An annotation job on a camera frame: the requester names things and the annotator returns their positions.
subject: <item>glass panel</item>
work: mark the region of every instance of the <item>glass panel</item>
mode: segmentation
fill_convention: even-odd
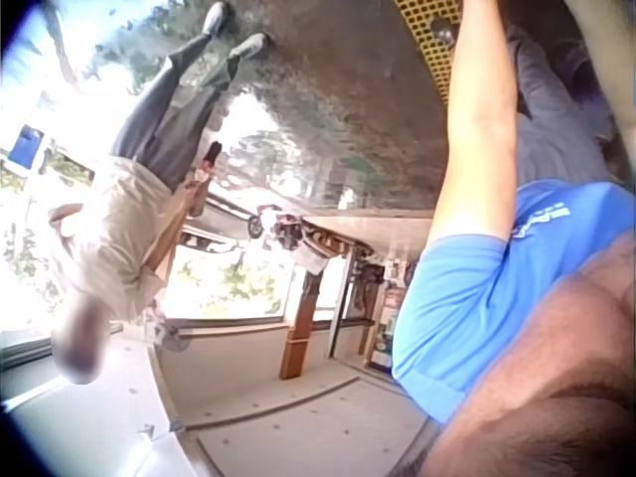
[[[282,316],[292,268],[285,252],[206,253],[179,245],[161,307],[170,318]]]
[[[329,260],[320,283],[320,294],[316,302],[314,321],[331,320],[334,317],[334,308],[345,272],[345,263],[346,260],[342,256]]]
[[[42,175],[2,160],[1,347],[50,336],[52,316],[61,297],[49,274],[53,237],[48,212],[60,204],[81,202],[89,190],[89,170],[53,148],[44,154],[47,166]]]

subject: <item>wooden post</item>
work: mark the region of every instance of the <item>wooden post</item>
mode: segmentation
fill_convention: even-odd
[[[296,312],[296,320],[294,326],[287,332],[287,341],[285,342],[285,351],[282,356],[279,374],[282,380],[298,378],[302,374],[302,366],[307,354],[321,282],[322,273],[312,275],[307,272],[305,275],[302,296]]]

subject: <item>grey pants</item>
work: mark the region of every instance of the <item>grey pants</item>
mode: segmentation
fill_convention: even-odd
[[[508,40],[529,111],[517,121],[517,185],[541,179],[574,184],[610,180],[593,133],[545,52],[522,31],[510,30]]]
[[[214,105],[239,67],[239,57],[220,62],[195,97],[162,124],[181,75],[201,56],[210,40],[211,36],[200,35],[166,59],[159,75],[139,97],[110,151],[143,165],[172,192],[186,178]]]

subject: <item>white shirt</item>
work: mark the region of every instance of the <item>white shirt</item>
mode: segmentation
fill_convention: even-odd
[[[109,156],[101,161],[88,199],[74,217],[76,231],[62,235],[52,253],[53,272],[69,287],[101,299],[111,320],[131,321],[164,286],[144,260],[170,221],[178,197],[145,167]]]

